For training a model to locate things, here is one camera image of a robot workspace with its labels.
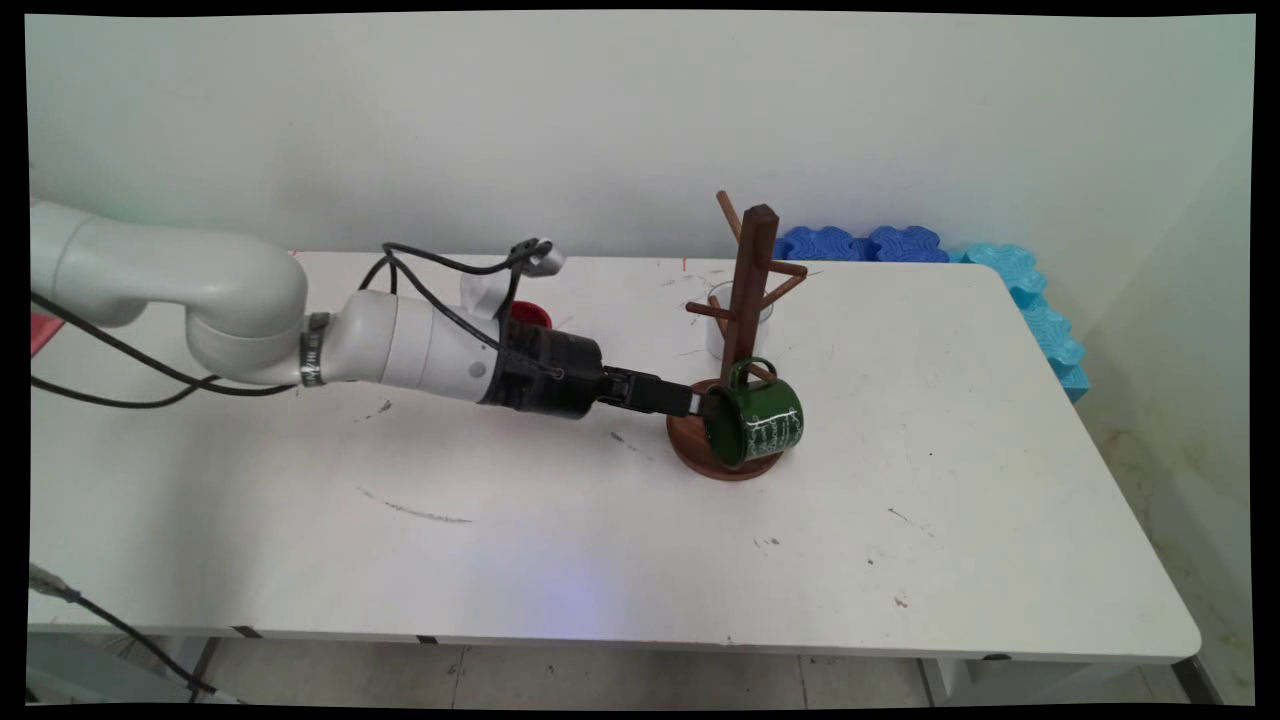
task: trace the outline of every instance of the black cable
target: black cable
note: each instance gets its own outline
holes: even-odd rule
[[[67,310],[65,307],[58,305],[56,302],[42,297],[36,291],[31,291],[31,301],[35,302],[36,305],[40,305],[45,310],[49,310],[54,315],[58,315],[59,318],[67,320],[67,323],[69,323],[69,324],[72,324],[72,325],[82,329],[82,331],[87,332],[88,334],[93,336],[93,338],[96,338],[99,341],[102,341],[106,345],[110,345],[111,347],[119,350],[120,352],[128,355],[129,357],[133,357],[138,363],[142,363],[143,365],[146,365],[146,366],[148,366],[148,368],[151,368],[154,370],[159,370],[159,372],[169,375],[170,378],[173,378],[173,379],[175,379],[178,382],[187,383],[188,386],[198,387],[200,389],[207,389],[209,392],[216,392],[219,395],[234,395],[234,396],[238,396],[238,397],[262,397],[262,396],[268,396],[268,395],[275,395],[278,392],[284,392],[284,391],[294,387],[294,386],[275,386],[275,387],[268,387],[268,388],[252,388],[252,389],[250,389],[250,388],[225,387],[225,386],[212,384],[212,383],[210,383],[207,380],[193,378],[193,377],[191,377],[191,375],[188,375],[186,373],[180,373],[178,370],[174,370],[169,365],[165,365],[164,363],[161,363],[161,361],[151,357],[150,355],[142,352],[141,350],[134,348],[129,343],[127,343],[124,341],[120,341],[120,340],[116,340],[115,337],[113,337],[113,336],[110,336],[110,334],[100,331],[99,328],[93,327],[88,320],[81,318],[79,315],[72,313],[70,310]]]
[[[384,247],[388,247],[390,245],[394,245],[394,243],[387,243],[387,245],[384,245]],[[521,355],[518,352],[511,352],[509,350],[507,350],[506,347],[503,347],[500,342],[498,342],[497,340],[494,340],[494,338],[484,334],[475,325],[472,325],[471,323],[466,322],[461,315],[458,315],[457,313],[454,313],[453,310],[451,310],[448,305],[445,305],[444,302],[440,302],[440,299],[435,297],[435,295],[433,295],[431,291],[426,290],[426,286],[422,284],[422,281],[417,279],[417,275],[413,274],[413,270],[411,270],[408,268],[408,265],[404,264],[403,260],[401,260],[399,258],[396,258],[394,255],[390,254],[392,250],[394,250],[394,249],[393,247],[388,247],[387,261],[390,263],[393,268],[399,268],[399,270],[402,273],[404,273],[404,278],[408,279],[410,284],[413,286],[413,290],[419,291],[422,295],[422,297],[426,299],[428,302],[430,302],[433,306],[435,306],[436,310],[440,311],[442,315],[444,315],[449,320],[453,320],[453,323],[456,323],[458,327],[461,327],[462,329],[467,331],[467,333],[470,333],[471,337],[474,337],[474,338],[479,340],[480,342],[488,345],[489,347],[497,350],[498,355],[504,355],[507,357],[515,359],[517,363],[522,363],[525,365],[529,365],[529,366],[534,368],[535,370],[538,370],[540,373],[547,373],[548,375],[550,375],[550,377],[553,377],[556,379],[561,379],[561,378],[564,377],[564,370],[562,370],[559,368],[553,368],[550,365],[547,365],[545,363],[539,363],[538,360],[534,360],[532,357]]]
[[[374,263],[372,268],[369,268],[369,272],[365,273],[365,279],[360,281],[360,287],[357,290],[369,288],[369,283],[374,282],[374,278],[378,277],[378,272],[381,270],[384,265],[387,265],[388,263],[387,258],[388,258],[387,255],[383,255],[381,258],[378,259],[376,263]]]
[[[74,605],[79,605],[84,610],[88,610],[93,615],[97,615],[99,618],[106,620],[111,625],[115,625],[115,628],[118,630],[120,630],[122,633],[129,635],[131,638],[133,638],[134,641],[137,641],[138,643],[141,643],[142,647],[145,647],[145,648],[147,648],[147,650],[151,651],[151,655],[155,655],[156,657],[159,657],[160,661],[165,664],[166,667],[169,667],[170,670],[173,670],[173,673],[175,675],[178,675],[179,678],[182,678],[183,680],[186,680],[187,688],[193,689],[193,691],[205,692],[205,693],[209,693],[209,694],[214,694],[214,693],[218,692],[218,688],[215,688],[214,685],[210,685],[209,683],[206,683],[206,682],[201,680],[200,678],[192,675],[182,665],[178,665],[172,657],[169,657],[169,655],[165,651],[160,650],[160,646],[157,646],[156,643],[151,642],[151,638],[148,638],[148,637],[143,635],[142,633],[134,630],[133,626],[129,625],[128,623],[125,623],[124,620],[120,620],[115,615],[111,615],[106,610],[102,610],[101,607],[97,606],[96,602],[84,598],[83,596],[81,596],[81,593],[78,591],[73,591],[70,588],[67,588],[67,592],[63,593],[63,600],[65,600],[67,602],[74,603]]]
[[[209,375],[207,378],[205,378],[205,380],[212,380],[212,379],[218,379],[218,375]],[[42,391],[51,392],[54,395],[60,395],[63,397],[69,397],[72,400],[79,400],[81,402],[90,402],[92,405],[106,405],[108,407],[125,407],[125,409],[131,409],[131,410],[148,410],[148,409],[152,409],[152,407],[166,407],[169,405],[173,405],[174,402],[178,402],[179,400],[183,400],[184,397],[189,396],[191,393],[196,392],[197,389],[200,389],[196,386],[187,386],[187,389],[184,389],[184,391],[182,391],[182,392],[179,392],[177,395],[170,395],[169,397],[165,397],[164,400],[151,400],[151,401],[145,401],[145,402],[131,402],[131,401],[127,401],[127,400],[111,400],[109,397],[99,397],[96,395],[88,395],[86,392],[79,392],[78,389],[70,389],[70,388],[67,388],[67,387],[55,386],[54,383],[47,382],[47,380],[42,380],[42,379],[37,378],[36,375],[31,375],[31,387],[36,387],[36,388],[40,388]]]
[[[390,254],[389,251],[392,250],[397,252],[403,252],[406,255],[412,255],[415,258],[422,258],[433,263],[438,263],[440,265],[444,265],[445,268],[458,270],[460,273],[467,273],[470,275],[492,275],[494,273],[500,273],[502,270],[511,268],[512,265],[520,263],[521,260],[527,260],[534,256],[545,255],[547,252],[550,251],[550,246],[545,242],[541,245],[536,245],[524,252],[518,252],[516,255],[512,255],[511,258],[507,258],[506,260],[498,263],[497,265],[489,265],[486,268],[467,265],[465,263],[458,263],[457,260],[449,260],[448,258],[443,255],[436,255],[435,252],[431,252],[429,250],[421,250],[417,247],[412,247],[410,245],[401,245],[399,242],[383,243],[383,252],[387,252],[389,255]]]

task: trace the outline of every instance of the blue foam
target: blue foam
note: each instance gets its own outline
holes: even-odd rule
[[[1019,307],[1027,307],[1048,284],[1036,269],[1036,255],[1018,245],[975,242],[965,250],[960,261],[987,265],[1000,273]]]
[[[778,260],[865,260],[864,246],[855,246],[854,236],[827,225],[820,231],[797,227],[787,231],[773,245]]]
[[[1071,337],[1071,320],[1050,307],[1039,295],[1021,311],[1027,327],[1036,336],[1036,342],[1039,343],[1059,379],[1080,364],[1084,359],[1084,346]]]
[[[1071,398],[1073,404],[1089,392],[1089,378],[1085,377],[1079,365],[1071,368],[1065,375],[1059,375],[1057,379],[1062,383],[1062,389],[1066,391],[1066,396]]]
[[[920,225],[905,231],[881,225],[869,238],[877,247],[881,263],[948,263],[947,254],[938,250],[938,233]]]

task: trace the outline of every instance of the metal hose clamp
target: metal hose clamp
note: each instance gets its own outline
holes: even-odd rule
[[[302,333],[302,387],[320,387],[320,348],[324,346],[324,329],[329,325],[328,313],[312,313],[307,319],[307,331]]]

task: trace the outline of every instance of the white table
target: white table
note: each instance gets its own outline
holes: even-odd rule
[[[375,258],[301,254],[308,307],[339,310]],[[732,263],[685,263],[571,258],[521,297],[607,364],[694,382],[719,364],[681,307]],[[456,300],[457,274],[412,264]],[[805,437],[759,479],[696,475],[660,415],[603,405],[568,421],[344,383],[132,411],[33,389],[31,559],[156,634],[911,656],[950,703],[1048,700],[1199,648],[993,272],[809,266],[760,348]],[[152,305],[118,334],[204,374],[182,328]],[[178,389],[74,328],[32,372]],[[35,593],[27,621],[102,628]]]

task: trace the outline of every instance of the mug handle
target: mug handle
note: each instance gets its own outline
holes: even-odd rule
[[[733,363],[733,366],[728,372],[728,388],[730,389],[737,389],[739,378],[742,377],[742,372],[746,370],[746,366],[750,365],[751,363],[763,363],[764,366],[768,368],[771,373],[773,373],[774,375],[778,374],[778,369],[773,366],[773,363],[769,363],[764,357],[755,357],[755,356],[744,357],[744,359],[739,360],[737,363]]]

